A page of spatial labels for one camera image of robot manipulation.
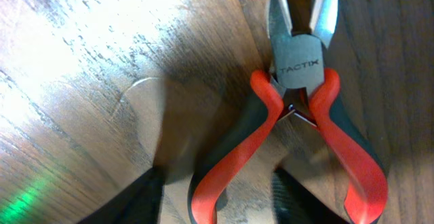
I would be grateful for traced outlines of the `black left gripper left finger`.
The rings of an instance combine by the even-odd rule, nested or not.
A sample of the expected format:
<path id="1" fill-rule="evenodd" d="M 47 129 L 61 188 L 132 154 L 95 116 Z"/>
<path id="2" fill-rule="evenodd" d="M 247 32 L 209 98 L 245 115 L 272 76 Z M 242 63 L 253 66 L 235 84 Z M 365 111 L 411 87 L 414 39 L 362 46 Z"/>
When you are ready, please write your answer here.
<path id="1" fill-rule="evenodd" d="M 156 224 L 164 183 L 163 168 L 152 167 L 79 224 Z"/>

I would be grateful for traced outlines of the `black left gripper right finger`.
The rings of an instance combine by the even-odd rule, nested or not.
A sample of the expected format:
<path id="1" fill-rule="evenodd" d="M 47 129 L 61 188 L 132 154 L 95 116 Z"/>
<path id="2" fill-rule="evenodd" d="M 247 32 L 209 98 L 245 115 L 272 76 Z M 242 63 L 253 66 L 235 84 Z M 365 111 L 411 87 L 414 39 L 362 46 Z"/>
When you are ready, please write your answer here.
<path id="1" fill-rule="evenodd" d="M 347 224 L 283 168 L 272 176 L 273 213 L 278 224 Z"/>

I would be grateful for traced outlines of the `red handled pliers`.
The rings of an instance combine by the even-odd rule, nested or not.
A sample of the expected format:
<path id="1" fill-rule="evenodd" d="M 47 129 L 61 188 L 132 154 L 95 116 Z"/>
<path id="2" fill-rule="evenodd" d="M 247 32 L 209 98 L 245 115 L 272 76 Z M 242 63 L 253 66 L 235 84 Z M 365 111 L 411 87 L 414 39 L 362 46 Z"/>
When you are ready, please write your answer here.
<path id="1" fill-rule="evenodd" d="M 376 223 L 387 204 L 386 174 L 370 142 L 355 127 L 340 99 L 340 77 L 324 65 L 333 38 L 338 0 L 315 0 L 309 26 L 294 26 L 294 5 L 270 0 L 269 71 L 250 77 L 251 93 L 234 126 L 193 174 L 188 192 L 192 223 L 217 221 L 216 204 L 275 124 L 295 115 L 316 128 L 349 177 L 344 210 L 352 223 Z"/>

